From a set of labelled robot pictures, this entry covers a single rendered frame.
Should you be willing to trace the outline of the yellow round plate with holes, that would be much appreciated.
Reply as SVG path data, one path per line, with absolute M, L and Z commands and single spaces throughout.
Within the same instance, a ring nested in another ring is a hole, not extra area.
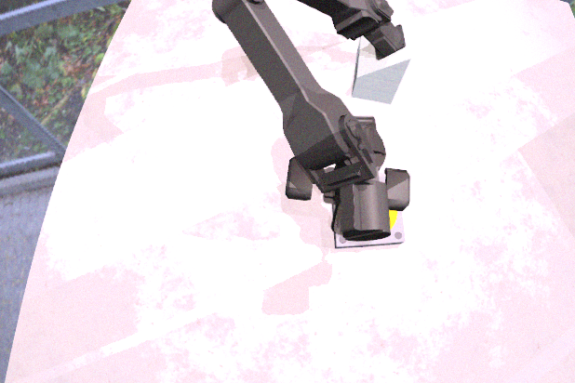
M 391 228 L 394 226 L 397 219 L 397 211 L 389 210 Z

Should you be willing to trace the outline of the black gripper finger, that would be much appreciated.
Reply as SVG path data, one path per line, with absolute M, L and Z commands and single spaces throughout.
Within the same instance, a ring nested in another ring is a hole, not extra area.
M 328 170 L 334 170 L 335 167 L 328 167 Z M 325 204 L 329 204 L 329 205 L 334 205 L 335 201 L 333 201 L 333 199 L 330 198 L 325 198 L 325 194 L 323 194 L 323 201 Z

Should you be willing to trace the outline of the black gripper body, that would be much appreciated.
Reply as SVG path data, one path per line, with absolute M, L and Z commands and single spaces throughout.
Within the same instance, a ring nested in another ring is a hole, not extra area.
M 384 174 L 389 210 L 403 212 L 410 202 L 409 173 L 407 170 L 386 167 Z M 312 199 L 313 184 L 313 180 L 293 156 L 288 163 L 286 197 L 293 200 L 309 201 Z M 325 198 L 333 199 L 334 196 L 334 191 L 325 193 Z

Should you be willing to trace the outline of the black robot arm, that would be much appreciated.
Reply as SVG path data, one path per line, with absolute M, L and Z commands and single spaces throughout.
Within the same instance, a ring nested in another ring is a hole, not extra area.
M 406 46 L 401 24 L 386 0 L 297 0 L 332 18 L 346 40 L 364 35 L 377 60 Z M 226 24 L 273 95 L 283 132 L 296 159 L 322 192 L 335 192 L 331 230 L 346 241 L 391 235 L 387 185 L 380 182 L 386 150 L 370 115 L 353 115 L 322 88 L 264 0 L 212 0 L 214 16 Z M 324 168 L 337 164 L 337 169 Z

